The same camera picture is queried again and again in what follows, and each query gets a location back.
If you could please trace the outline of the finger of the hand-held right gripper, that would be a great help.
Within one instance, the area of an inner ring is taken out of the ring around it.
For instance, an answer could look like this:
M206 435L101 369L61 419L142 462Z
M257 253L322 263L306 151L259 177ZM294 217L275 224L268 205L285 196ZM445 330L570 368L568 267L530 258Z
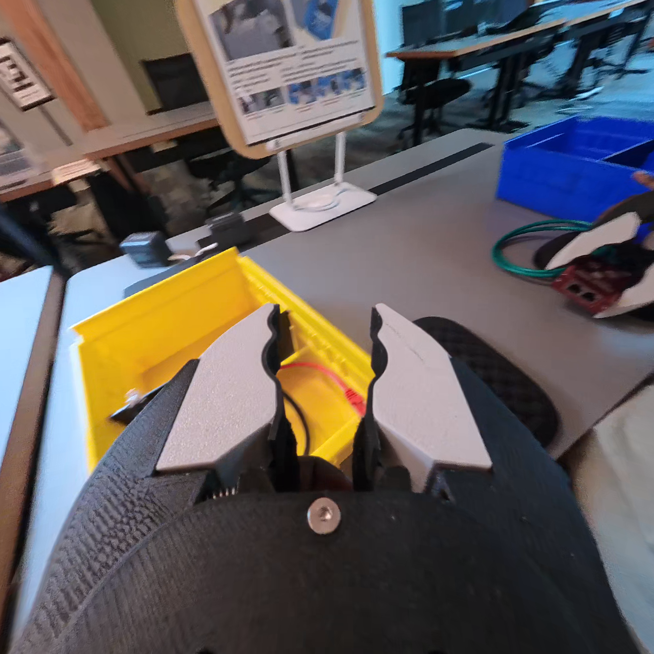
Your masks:
M643 211L611 211L583 232L568 231L534 255L538 271L566 269L593 257L624 272L644 271Z
M607 309L594 314L594 318L624 315L651 303L653 303L653 271L646 271L637 284L627 288Z

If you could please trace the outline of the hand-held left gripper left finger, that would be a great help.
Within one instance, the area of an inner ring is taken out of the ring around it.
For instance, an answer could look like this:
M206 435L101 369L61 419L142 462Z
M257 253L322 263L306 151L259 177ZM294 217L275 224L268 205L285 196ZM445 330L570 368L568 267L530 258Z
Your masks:
M297 441L277 378L281 332L280 306L266 303L200 356L157 473L213 471L231 488L247 470L263 470L275 490L299 490Z

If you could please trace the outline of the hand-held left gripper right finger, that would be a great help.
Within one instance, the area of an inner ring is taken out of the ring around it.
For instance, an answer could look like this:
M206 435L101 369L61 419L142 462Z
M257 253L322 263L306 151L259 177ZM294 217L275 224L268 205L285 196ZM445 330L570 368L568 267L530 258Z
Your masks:
M429 494L445 471L493 469L446 349L378 303L372 308L373 379L353 449L353 487Z

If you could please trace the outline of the red port box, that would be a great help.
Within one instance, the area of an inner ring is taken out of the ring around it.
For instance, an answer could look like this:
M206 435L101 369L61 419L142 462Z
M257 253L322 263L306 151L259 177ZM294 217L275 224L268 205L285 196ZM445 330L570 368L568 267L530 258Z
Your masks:
M551 282L551 288L587 313L596 316L616 305L623 292L636 282L629 267L605 256L575 259Z

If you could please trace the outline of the yellow plastic bin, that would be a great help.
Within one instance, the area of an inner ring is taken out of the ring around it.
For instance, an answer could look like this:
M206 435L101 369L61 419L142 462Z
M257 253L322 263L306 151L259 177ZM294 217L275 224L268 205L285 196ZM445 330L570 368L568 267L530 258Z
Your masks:
M92 472L125 426L110 416L172 379L225 331L266 304L290 322L282 389L309 427L309 453L339 466L353 452L373 378L371 358L323 315L232 248L75 324L71 358Z

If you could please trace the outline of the black mouse pad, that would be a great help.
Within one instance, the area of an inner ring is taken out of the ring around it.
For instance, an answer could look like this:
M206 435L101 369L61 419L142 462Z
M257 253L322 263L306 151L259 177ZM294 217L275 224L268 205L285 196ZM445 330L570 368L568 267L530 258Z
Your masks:
M560 415L547 393L525 372L474 332L452 320L425 316L413 322L452 357L468 366L544 448L560 428Z

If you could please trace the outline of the blue plastic bin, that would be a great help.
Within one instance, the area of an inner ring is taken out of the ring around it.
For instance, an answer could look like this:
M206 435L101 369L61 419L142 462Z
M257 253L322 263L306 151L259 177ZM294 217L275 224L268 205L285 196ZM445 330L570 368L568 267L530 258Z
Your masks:
M644 192L653 172L653 121L573 116L503 146L496 197L546 217L593 222Z

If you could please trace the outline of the black power adapter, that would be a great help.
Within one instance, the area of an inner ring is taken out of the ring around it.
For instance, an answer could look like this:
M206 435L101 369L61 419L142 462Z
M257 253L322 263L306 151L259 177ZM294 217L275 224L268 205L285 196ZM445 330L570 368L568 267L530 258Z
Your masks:
M205 226L209 232L210 243L221 249L241 247L252 241L253 227L239 211L208 217Z
M173 255L163 232L135 232L119 244L123 255L142 268L168 267Z

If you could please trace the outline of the person's cream clothing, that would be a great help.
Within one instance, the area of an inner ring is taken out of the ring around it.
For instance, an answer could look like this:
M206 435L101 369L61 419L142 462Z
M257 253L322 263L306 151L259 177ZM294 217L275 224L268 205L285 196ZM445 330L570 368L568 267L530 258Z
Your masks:
M562 458L617 605L653 652L653 383L608 413Z

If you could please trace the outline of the wooden top desk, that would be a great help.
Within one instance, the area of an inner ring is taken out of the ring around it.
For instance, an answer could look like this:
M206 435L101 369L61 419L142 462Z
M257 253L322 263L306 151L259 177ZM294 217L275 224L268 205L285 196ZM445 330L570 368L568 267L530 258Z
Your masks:
M499 134L513 134L528 124L510 119L513 98L519 88L520 76L527 59L539 49L571 40L583 39L610 28L624 26L625 12L643 12L647 19L653 13L652 1L607 1L595 12L556 18L547 23L499 35L470 35L420 47L403 46L386 53L387 58L401 61L404 71L413 79L411 86L419 88L414 107L411 145L422 143L421 123L424 118L424 86L429 71L439 72L447 64L453 72L475 69L485 64L499 64L496 86L486 119L470 124L470 128Z
M160 112L126 124L113 124L84 134L72 145L58 139L53 148L38 149L34 143L24 141L34 172L20 183L1 187L1 200L11 201L58 185L52 170L77 163L82 159L100 161L142 149L146 146L174 141L219 126L209 102L182 109Z

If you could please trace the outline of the black office chair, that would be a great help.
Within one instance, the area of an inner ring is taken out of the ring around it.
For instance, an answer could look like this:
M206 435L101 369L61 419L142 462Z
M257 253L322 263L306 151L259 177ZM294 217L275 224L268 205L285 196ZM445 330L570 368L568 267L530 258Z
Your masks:
M455 102L468 94L472 84L467 79L444 78L433 80L424 86L423 109L429 110L429 116L422 119L420 134L427 130L429 135L443 136L443 109L449 103ZM418 86L411 86L408 82L402 82L397 89L397 101L400 105L416 105Z
M185 157L183 160L189 173L195 178L206 180L213 191L216 191L221 184L233 184L231 191L208 204L205 209L208 217L217 215L218 209L225 205L231 211L239 211L241 208L247 208L248 205L255 206L279 197L277 191L244 184L244 178L268 164L270 157L250 159L241 156L233 149L226 148Z

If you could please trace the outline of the poster sign stand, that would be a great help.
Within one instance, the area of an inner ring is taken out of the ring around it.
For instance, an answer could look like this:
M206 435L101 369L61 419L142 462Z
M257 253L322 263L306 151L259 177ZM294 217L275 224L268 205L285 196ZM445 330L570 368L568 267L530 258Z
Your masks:
M282 200L269 214L306 232L374 202L345 180L348 132L383 108L372 1L176 1L219 126L241 156L276 156ZM289 154L335 137L333 180L294 197Z

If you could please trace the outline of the framed wall sign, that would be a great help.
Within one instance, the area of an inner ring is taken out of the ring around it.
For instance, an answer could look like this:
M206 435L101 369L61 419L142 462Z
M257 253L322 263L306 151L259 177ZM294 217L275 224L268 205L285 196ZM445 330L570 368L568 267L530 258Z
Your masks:
M41 74L7 37L1 37L1 93L22 112L56 99Z

